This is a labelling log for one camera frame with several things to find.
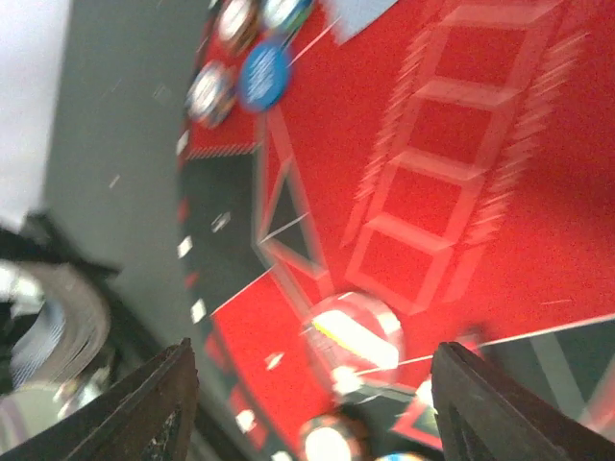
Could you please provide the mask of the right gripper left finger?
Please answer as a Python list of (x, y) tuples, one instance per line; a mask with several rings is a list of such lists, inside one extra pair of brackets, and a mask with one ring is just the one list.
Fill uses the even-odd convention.
[(189, 339), (89, 399), (33, 384), (1, 399), (4, 460), (184, 460), (197, 406)]

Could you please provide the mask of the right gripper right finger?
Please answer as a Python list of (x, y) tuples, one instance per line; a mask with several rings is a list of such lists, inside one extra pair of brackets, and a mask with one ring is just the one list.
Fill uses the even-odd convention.
[(431, 362), (447, 460), (612, 460), (614, 444), (564, 416), (456, 342)]

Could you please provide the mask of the blue card deck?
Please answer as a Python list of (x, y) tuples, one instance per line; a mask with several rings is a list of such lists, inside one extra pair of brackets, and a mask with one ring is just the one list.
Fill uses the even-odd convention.
[(109, 303), (70, 264), (21, 262), (14, 268), (10, 293), (21, 303), (41, 305), (32, 326), (12, 347), (12, 384), (64, 383), (84, 371), (105, 345)]

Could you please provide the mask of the clear round dealer button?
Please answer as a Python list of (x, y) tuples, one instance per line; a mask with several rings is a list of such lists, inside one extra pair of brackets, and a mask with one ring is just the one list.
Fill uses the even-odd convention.
[(361, 292), (332, 295), (313, 305), (302, 337), (311, 364), (328, 385), (350, 374), (393, 384), (405, 358), (400, 320), (386, 303)]

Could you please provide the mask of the blue small blind button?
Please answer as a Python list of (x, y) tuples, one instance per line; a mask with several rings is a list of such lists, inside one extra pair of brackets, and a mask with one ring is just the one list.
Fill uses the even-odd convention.
[(241, 105), (253, 113), (271, 109), (286, 91), (291, 69), (291, 57), (281, 42), (259, 43), (239, 72), (237, 94)]

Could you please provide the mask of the brown chip stack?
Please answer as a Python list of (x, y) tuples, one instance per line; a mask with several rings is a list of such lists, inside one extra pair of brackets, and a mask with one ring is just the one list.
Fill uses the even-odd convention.
[(243, 52), (255, 39), (258, 30), (260, 2), (256, 0), (225, 1), (217, 20), (217, 34), (231, 54)]

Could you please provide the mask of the black triangular marker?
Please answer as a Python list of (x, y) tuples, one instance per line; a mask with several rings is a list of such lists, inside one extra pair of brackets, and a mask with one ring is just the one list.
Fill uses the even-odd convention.
[(417, 388), (406, 410), (392, 426), (392, 431), (423, 446), (442, 450), (435, 416), (429, 376)]

